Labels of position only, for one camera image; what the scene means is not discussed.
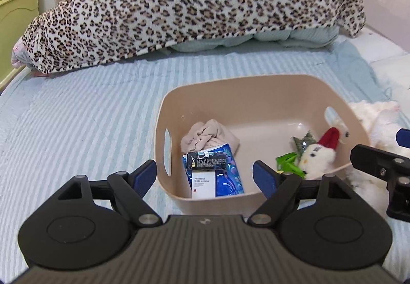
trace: light blue striped mattress cover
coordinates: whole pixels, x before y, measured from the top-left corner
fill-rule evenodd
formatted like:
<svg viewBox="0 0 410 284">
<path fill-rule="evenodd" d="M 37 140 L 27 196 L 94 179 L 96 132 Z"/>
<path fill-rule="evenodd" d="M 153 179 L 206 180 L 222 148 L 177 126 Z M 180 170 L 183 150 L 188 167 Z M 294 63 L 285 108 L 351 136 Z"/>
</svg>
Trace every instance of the light blue striped mattress cover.
<svg viewBox="0 0 410 284">
<path fill-rule="evenodd" d="M 258 74 L 311 74 L 347 102 L 389 100 L 347 41 L 314 51 L 249 41 L 194 54 L 155 52 L 50 78 L 23 70 L 0 96 L 0 278 L 11 281 L 26 269 L 18 229 L 73 175 L 101 180 L 153 158 L 156 118 L 167 92 Z M 407 118 L 401 123 L 408 126 Z M 180 213 L 157 184 L 144 199 L 164 219 Z M 394 242 L 384 266 L 404 280 L 410 277 L 410 224 L 388 221 Z"/>
</svg>

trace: basket handle hole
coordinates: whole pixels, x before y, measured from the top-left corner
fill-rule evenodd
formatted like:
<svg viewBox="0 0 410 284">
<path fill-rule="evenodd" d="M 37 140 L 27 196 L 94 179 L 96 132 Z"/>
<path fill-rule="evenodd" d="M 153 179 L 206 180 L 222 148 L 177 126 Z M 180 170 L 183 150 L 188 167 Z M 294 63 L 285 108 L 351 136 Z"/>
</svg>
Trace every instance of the basket handle hole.
<svg viewBox="0 0 410 284">
<path fill-rule="evenodd" d="M 325 120 L 327 124 L 329 124 L 329 127 L 335 127 L 340 131 L 339 142 L 345 144 L 347 139 L 350 137 L 350 131 L 333 107 L 329 106 L 326 108 Z"/>
<path fill-rule="evenodd" d="M 165 142 L 163 145 L 163 165 L 168 176 L 171 176 L 171 151 L 172 151 L 172 139 L 168 129 L 165 129 Z"/>
</svg>

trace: triangular cutout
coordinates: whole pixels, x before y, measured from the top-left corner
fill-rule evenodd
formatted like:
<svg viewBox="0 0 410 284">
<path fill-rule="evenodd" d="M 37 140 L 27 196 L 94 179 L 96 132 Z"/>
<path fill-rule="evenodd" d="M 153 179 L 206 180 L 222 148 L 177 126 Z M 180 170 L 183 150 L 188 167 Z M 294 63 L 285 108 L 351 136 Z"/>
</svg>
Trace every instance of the triangular cutout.
<svg viewBox="0 0 410 284">
<path fill-rule="evenodd" d="M 343 189 L 335 182 L 329 183 L 329 194 L 327 195 L 329 198 L 337 198 L 337 199 L 351 199 L 351 197 L 343 191 Z"/>
<path fill-rule="evenodd" d="M 66 199 L 80 199 L 82 196 L 81 185 L 79 183 L 73 183 L 69 188 L 62 192 L 58 199 L 59 201 L 64 201 Z"/>
</svg>

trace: leopard print blanket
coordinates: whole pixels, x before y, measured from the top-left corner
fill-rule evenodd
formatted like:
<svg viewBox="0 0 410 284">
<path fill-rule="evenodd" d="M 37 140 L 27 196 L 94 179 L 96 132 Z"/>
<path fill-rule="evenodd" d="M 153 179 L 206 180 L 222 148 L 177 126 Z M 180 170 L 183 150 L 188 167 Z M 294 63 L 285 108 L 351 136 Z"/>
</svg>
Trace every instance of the leopard print blanket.
<svg viewBox="0 0 410 284">
<path fill-rule="evenodd" d="M 63 0 L 23 42 L 42 73 L 118 61 L 187 40 L 339 25 L 355 36 L 363 0 Z"/>
</svg>

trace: black circular disc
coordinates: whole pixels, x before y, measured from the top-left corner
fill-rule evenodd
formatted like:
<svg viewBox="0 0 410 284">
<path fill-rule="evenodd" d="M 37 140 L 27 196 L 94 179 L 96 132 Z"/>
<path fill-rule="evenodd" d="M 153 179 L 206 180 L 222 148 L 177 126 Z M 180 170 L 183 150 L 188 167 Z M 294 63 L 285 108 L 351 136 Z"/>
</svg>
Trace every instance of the black circular disc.
<svg viewBox="0 0 410 284">
<path fill-rule="evenodd" d="M 121 215 L 70 202 L 40 208 L 24 222 L 18 243 L 27 262 L 54 270 L 85 269 L 108 261 L 127 244 L 130 228 Z"/>
<path fill-rule="evenodd" d="M 392 243 L 388 224 L 370 207 L 336 204 L 291 213 L 280 227 L 286 248 L 325 269 L 354 270 L 383 262 Z"/>
</svg>

